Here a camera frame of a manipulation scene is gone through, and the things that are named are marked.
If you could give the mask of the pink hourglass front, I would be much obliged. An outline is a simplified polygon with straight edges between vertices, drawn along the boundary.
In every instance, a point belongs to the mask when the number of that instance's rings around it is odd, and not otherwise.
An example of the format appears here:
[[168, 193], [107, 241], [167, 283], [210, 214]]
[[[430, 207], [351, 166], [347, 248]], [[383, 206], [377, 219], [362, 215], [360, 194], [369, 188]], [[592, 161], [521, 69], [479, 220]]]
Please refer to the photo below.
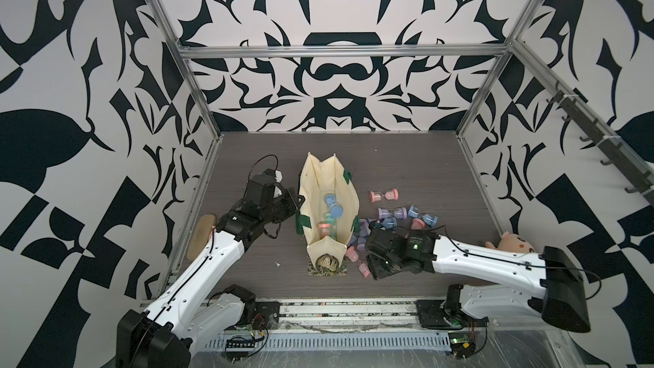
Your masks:
[[361, 272], [364, 278], [368, 278], [371, 275], [371, 271], [365, 263], [359, 264], [359, 272]]

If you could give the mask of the cream canvas tote bag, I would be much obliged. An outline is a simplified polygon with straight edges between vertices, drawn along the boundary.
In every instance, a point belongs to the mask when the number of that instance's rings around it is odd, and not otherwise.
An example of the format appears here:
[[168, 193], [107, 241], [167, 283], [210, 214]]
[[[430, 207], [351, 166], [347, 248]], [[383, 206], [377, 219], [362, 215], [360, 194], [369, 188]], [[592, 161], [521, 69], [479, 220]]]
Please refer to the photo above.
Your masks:
[[[296, 215], [296, 229], [307, 242], [308, 273], [317, 276], [344, 276], [347, 248], [358, 238], [359, 196], [353, 176], [337, 156], [321, 160], [309, 153], [299, 177], [299, 194], [306, 200]], [[333, 218], [325, 196], [335, 194], [343, 208]]]

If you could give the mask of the dark blue hourglass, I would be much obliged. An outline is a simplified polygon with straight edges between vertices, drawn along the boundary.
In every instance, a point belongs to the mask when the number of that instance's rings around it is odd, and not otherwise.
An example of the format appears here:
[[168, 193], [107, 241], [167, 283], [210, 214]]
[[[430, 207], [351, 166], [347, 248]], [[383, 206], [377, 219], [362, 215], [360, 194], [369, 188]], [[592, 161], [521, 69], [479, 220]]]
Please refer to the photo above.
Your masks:
[[327, 194], [325, 196], [325, 204], [329, 209], [329, 214], [333, 218], [340, 218], [343, 215], [343, 208], [337, 201], [335, 194]]

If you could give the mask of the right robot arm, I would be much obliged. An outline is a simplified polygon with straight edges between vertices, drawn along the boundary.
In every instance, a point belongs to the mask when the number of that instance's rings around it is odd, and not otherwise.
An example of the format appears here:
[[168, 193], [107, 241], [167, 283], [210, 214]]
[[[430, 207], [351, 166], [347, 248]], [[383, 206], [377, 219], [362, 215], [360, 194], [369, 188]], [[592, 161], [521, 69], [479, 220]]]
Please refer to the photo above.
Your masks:
[[485, 286], [451, 285], [440, 303], [418, 308], [424, 328], [458, 331], [486, 325], [493, 318], [540, 317], [567, 332], [588, 333], [591, 323], [584, 276], [559, 248], [520, 253], [453, 240], [441, 227], [401, 235], [374, 228], [366, 243], [373, 279], [403, 272], [453, 274], [480, 279]]

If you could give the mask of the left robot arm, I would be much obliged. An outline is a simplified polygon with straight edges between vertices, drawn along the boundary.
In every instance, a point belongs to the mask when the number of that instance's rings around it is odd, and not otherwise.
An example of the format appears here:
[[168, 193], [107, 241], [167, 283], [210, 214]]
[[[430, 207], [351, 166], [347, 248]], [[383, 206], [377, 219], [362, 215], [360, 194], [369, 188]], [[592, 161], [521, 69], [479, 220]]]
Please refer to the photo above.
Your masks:
[[231, 326], [248, 324], [255, 295], [232, 285], [206, 304], [219, 280], [269, 224], [281, 225], [301, 208], [304, 198], [282, 185], [279, 170], [249, 177], [244, 196], [224, 214], [201, 252], [175, 283], [144, 311], [129, 311], [117, 328], [117, 367], [188, 367], [205, 344]]

